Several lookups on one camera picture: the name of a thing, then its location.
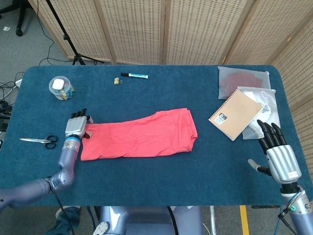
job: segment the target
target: person's leg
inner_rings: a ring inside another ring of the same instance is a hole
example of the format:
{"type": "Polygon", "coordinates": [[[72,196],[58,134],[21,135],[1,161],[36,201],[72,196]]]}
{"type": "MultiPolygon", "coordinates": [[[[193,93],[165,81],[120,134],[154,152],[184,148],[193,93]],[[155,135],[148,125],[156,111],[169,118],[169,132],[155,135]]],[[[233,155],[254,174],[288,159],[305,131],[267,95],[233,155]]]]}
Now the person's leg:
{"type": "MultiPolygon", "coordinates": [[[[77,228],[79,225],[79,217],[80,217],[80,207],[63,207],[65,213],[67,214],[73,228],[77,228]]],[[[69,235],[70,225],[68,221],[59,209],[56,213],[57,221],[55,226],[46,232],[45,235],[69,235]]]]}

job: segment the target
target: translucent bag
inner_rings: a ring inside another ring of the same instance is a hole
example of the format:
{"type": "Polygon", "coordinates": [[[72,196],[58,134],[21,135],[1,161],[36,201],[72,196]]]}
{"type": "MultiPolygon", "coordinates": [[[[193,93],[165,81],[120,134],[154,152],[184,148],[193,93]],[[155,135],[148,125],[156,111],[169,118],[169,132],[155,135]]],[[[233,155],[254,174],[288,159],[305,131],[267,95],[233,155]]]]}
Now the translucent bag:
{"type": "Polygon", "coordinates": [[[256,116],[255,119],[244,129],[244,140],[257,139],[255,133],[249,127],[250,125],[254,125],[259,129],[261,133],[263,133],[261,127],[257,123],[257,119],[261,120],[262,122],[267,122],[269,124],[275,123],[280,127],[275,98],[276,90],[255,87],[238,87],[238,89],[254,101],[262,104],[263,106],[263,109],[260,111],[258,116],[256,116]]]}
{"type": "Polygon", "coordinates": [[[237,87],[270,89],[269,72],[234,69],[218,66],[219,99],[227,99],[237,87]]]}

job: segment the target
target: blue table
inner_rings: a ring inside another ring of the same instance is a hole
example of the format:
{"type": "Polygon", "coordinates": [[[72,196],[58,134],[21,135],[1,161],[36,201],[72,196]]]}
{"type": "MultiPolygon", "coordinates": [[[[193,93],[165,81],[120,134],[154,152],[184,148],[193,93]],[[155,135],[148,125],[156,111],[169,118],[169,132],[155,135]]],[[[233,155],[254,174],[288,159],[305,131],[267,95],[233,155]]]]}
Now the blue table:
{"type": "MultiPolygon", "coordinates": [[[[272,66],[232,66],[269,71],[283,132],[302,170],[299,183],[309,198],[309,172],[291,118],[282,80],[272,66]]],[[[169,157],[76,161],[75,182],[59,193],[64,205],[271,205],[282,204],[280,185],[257,173],[249,158],[266,165],[257,140],[232,142],[209,121],[222,104],[217,66],[41,66],[24,75],[0,152],[0,188],[11,188],[58,171],[64,131],[72,112],[88,109],[95,123],[143,118],[160,110],[188,108],[198,139],[190,153],[169,157]],[[121,77],[121,72],[148,74],[149,79],[121,77]],[[48,90],[51,78],[64,75],[75,87],[73,98],[57,100],[48,90]],[[57,135],[53,150],[19,140],[57,135]]],[[[55,198],[38,202],[56,205],[55,198]]]]}

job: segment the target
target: scissors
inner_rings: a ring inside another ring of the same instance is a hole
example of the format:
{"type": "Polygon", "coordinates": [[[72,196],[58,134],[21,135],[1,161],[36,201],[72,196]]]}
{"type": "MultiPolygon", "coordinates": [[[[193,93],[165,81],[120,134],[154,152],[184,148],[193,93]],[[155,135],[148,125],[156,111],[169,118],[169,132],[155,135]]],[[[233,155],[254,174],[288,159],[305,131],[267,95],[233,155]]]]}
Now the scissors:
{"type": "Polygon", "coordinates": [[[56,136],[48,136],[43,140],[40,139],[31,139],[31,138],[20,138],[22,141],[30,141],[30,142],[36,142],[36,143],[42,143],[47,149],[53,149],[55,148],[55,142],[58,140],[58,137],[56,136]]]}

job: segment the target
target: spiral notebook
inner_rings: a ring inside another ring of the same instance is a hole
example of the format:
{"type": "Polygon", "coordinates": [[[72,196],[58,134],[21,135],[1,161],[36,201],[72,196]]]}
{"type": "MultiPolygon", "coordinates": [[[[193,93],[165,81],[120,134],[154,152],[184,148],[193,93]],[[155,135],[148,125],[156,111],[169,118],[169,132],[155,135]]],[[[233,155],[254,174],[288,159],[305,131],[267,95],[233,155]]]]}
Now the spiral notebook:
{"type": "Polygon", "coordinates": [[[261,104],[237,89],[209,118],[209,121],[234,141],[262,108],[261,104]]]}

